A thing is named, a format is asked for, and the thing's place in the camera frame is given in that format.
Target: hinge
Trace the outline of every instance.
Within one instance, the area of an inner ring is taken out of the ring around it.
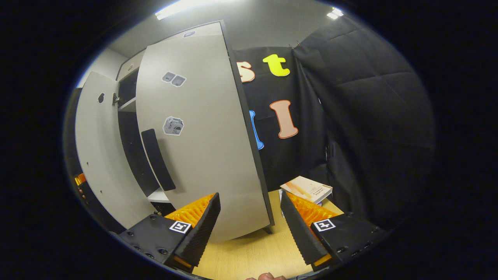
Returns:
[[[113,106],[120,100],[119,97],[116,96],[116,93],[113,93]]]

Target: hand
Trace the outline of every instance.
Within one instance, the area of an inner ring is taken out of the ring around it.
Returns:
[[[247,278],[246,280],[256,280],[254,278]],[[271,273],[263,273],[261,274],[257,280],[287,280],[284,276],[279,276],[277,278],[273,277],[273,275],[271,275]]]

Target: human finger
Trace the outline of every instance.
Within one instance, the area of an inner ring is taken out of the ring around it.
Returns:
[[[271,275],[271,273],[269,272],[263,273],[257,278],[257,280],[273,280],[273,279],[274,279],[273,275]]]

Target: white shelf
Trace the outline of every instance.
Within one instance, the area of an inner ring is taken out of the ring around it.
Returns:
[[[147,197],[150,202],[162,202],[169,203],[169,199],[164,194],[164,191],[159,187],[155,192],[151,193],[150,196]]]
[[[136,112],[135,106],[136,97],[133,97],[130,101],[124,103],[121,107],[118,108],[120,112]]]

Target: letter cutout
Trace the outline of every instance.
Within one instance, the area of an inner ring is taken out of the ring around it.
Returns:
[[[249,110],[249,115],[250,115],[250,121],[252,122],[252,129],[254,129],[254,135],[256,135],[257,149],[261,150],[264,147],[264,143],[259,141],[259,138],[257,137],[256,127],[254,126],[254,116],[256,116],[256,113],[254,111]]]
[[[254,71],[249,69],[251,67],[251,64],[247,61],[237,62],[237,68],[239,69],[239,74],[243,83],[250,82],[256,77]]]
[[[285,58],[278,57],[276,54],[271,54],[263,59],[263,62],[268,63],[268,67],[270,68],[270,72],[275,76],[287,76],[290,73],[289,69],[283,69],[281,62],[285,62]]]
[[[292,123],[289,106],[289,100],[279,100],[270,104],[270,108],[277,114],[278,125],[280,125],[278,137],[281,139],[292,137],[299,131]]]

